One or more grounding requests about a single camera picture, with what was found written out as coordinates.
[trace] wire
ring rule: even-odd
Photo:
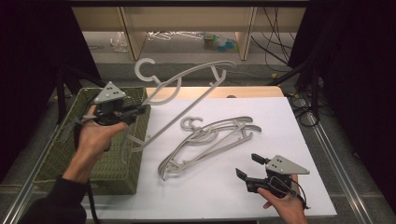
[[[90,200],[90,208],[91,208],[93,222],[95,224],[101,224],[102,222],[99,220],[98,216],[96,215],[95,201],[93,199],[93,192],[92,192],[92,186],[90,180],[88,180],[87,192],[88,192],[88,199]]]
[[[308,104],[305,98],[295,98],[295,94],[290,97],[289,102],[290,105],[293,107],[292,111],[295,115],[295,118],[300,122],[301,125],[305,127],[314,127],[319,123],[319,116],[312,111],[312,107]],[[295,101],[303,101],[303,105],[296,105]],[[314,123],[311,122],[307,123],[304,121],[304,118],[307,119],[308,114],[312,114],[314,117]]]
[[[279,41],[279,44],[280,44],[280,47],[281,47],[281,49],[282,49],[283,55],[285,56],[285,59],[288,61],[290,56],[289,56],[289,54],[286,52],[286,50],[285,50],[285,48],[284,48],[284,45],[282,44],[282,40],[281,40],[281,38],[280,38],[280,33],[279,33],[279,26],[278,26],[278,24],[277,24],[277,12],[278,12],[278,7],[275,7],[275,8],[274,8],[274,10],[275,10],[275,20],[274,20],[274,24],[271,22],[271,19],[270,19],[270,17],[268,16],[268,13],[267,13],[265,7],[264,7],[263,9],[264,9],[265,16],[267,17],[267,20],[270,22],[271,29],[272,29],[272,33],[271,33],[271,36],[270,36],[270,40],[271,40],[273,34],[275,34],[277,40]]]
[[[303,195],[304,195],[304,197],[301,197],[301,195],[299,194],[299,193],[297,193],[296,191],[294,191],[293,190],[293,194],[295,195],[295,196],[297,196],[299,199],[300,199],[300,201],[303,203],[303,209],[310,209],[310,207],[308,207],[307,205],[306,205],[306,196],[305,196],[305,192],[304,192],[304,189],[301,187],[301,185],[299,184],[299,183],[297,183],[297,181],[295,181],[295,180],[291,180],[294,184],[296,184],[297,186],[298,186],[298,188],[301,190],[301,192],[303,193]]]
[[[265,79],[265,78],[271,78],[271,77],[259,77],[259,76],[254,76],[254,75],[252,75],[252,74],[250,74],[250,73],[245,73],[245,72],[234,72],[234,71],[230,71],[230,70],[225,70],[225,71],[228,72],[228,73],[233,73],[233,74],[246,75],[246,76],[248,76],[248,77],[263,78],[263,79]]]
[[[294,37],[291,33],[289,33],[289,34],[290,34],[291,38],[293,39],[293,41],[296,40],[296,37]]]
[[[262,36],[264,36],[264,38],[267,39],[268,41],[270,41],[272,44],[279,45],[279,46],[281,46],[281,47],[283,47],[283,48],[291,49],[291,47],[289,47],[289,46],[286,46],[286,45],[283,45],[283,44],[281,44],[281,43],[277,43],[277,42],[275,42],[274,40],[271,40],[270,38],[268,38],[267,36],[265,36],[264,32],[262,32]]]
[[[273,52],[269,51],[269,50],[268,50],[268,46],[267,46],[266,48],[263,47],[262,45],[260,45],[260,44],[256,41],[256,39],[254,39],[253,36],[251,37],[251,39],[259,46],[259,48],[261,48],[261,49],[263,49],[263,50],[265,51],[265,55],[266,55],[266,53],[269,53],[269,54],[271,54],[271,56],[273,56],[273,57],[277,58],[278,60],[280,60],[283,64],[288,64],[288,62],[286,62],[286,61],[284,61],[283,59],[277,57]]]

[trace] green plastic basket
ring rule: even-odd
[[[141,103],[147,98],[144,87],[120,88],[125,91],[126,104]],[[40,164],[33,181],[40,190],[49,192],[58,176],[62,175],[69,165],[76,149],[73,133],[73,122],[85,114],[92,98],[101,91],[100,88],[83,88],[78,92],[75,102],[67,113],[59,131],[49,144],[47,155]],[[137,117],[130,134],[144,141],[149,123],[150,107],[145,114]],[[95,195],[131,195],[136,193],[142,152],[124,151],[126,164],[120,158],[120,145],[123,133],[113,137],[110,150],[96,163],[91,173],[92,191]],[[138,147],[137,143],[128,141],[126,148]]]

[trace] hand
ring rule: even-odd
[[[95,105],[87,115],[93,115]],[[109,148],[111,138],[128,127],[124,122],[110,126],[101,126],[93,120],[85,121],[78,140],[78,149],[63,178],[78,183],[86,183],[93,166],[102,159],[103,153]]]
[[[298,176],[292,175],[291,178],[298,182]],[[292,189],[294,189],[297,193],[300,193],[296,184],[291,182]],[[276,211],[279,213],[280,217],[287,223],[307,223],[303,204],[297,197],[288,194],[283,198],[277,198],[270,191],[262,188],[258,188],[257,192],[268,202],[263,206],[264,209],[267,209],[273,206]]]

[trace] floor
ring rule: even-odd
[[[240,72],[235,74],[242,78],[229,82],[228,85],[265,85],[274,78],[281,77],[290,69],[279,59],[287,60],[290,54],[289,48],[282,48],[275,43],[269,43],[265,37],[271,34],[254,34],[254,39],[260,43],[262,48],[268,49],[275,54],[275,57],[265,54],[258,44],[250,44],[249,55],[246,61],[239,60],[237,49],[227,49],[218,51],[216,48],[206,47],[202,39],[196,38],[203,33],[169,33],[148,35],[143,52],[140,58],[151,58],[163,69],[170,69],[174,64],[194,64],[209,63],[219,60],[230,60],[238,64]],[[235,40],[230,33],[213,33],[221,35],[230,40]],[[84,33],[87,44],[90,46],[92,57],[97,63],[98,69],[103,79],[116,80],[119,83],[125,82],[128,74],[133,68],[127,50],[120,46],[115,49],[110,43],[115,43],[118,39],[117,33]],[[282,45],[292,47],[295,34],[280,34]],[[280,88],[285,93],[295,92],[293,84],[297,77],[282,83]],[[188,85],[199,86],[200,82],[193,80]],[[297,108],[304,105],[302,99],[290,98],[290,106]],[[342,128],[337,122],[337,118],[332,114],[332,110],[326,105],[325,95],[320,95],[320,122],[315,127],[306,127],[305,124],[312,122],[312,117],[302,116],[300,122],[304,139],[311,151],[320,175],[333,205],[337,211],[336,217],[314,217],[309,218],[309,223],[396,223],[395,214],[390,209],[381,192],[375,185],[373,179],[368,175],[359,158],[353,154],[353,147],[349,144]],[[12,218],[7,215],[17,217],[20,214],[9,213],[8,209],[18,207],[23,201],[20,197],[21,191],[30,192],[31,199],[45,196],[45,193],[30,189],[26,180],[31,179],[32,170],[35,169],[35,162],[39,160],[41,151],[46,147],[51,134],[56,128],[54,120],[57,119],[57,102],[54,97],[49,99],[47,113],[41,120],[41,125],[37,126],[36,133],[32,136],[31,144],[21,152],[15,161],[14,166],[8,172],[6,179],[0,185],[0,218],[5,223],[12,223]],[[279,219],[262,220],[260,223],[282,223]]]

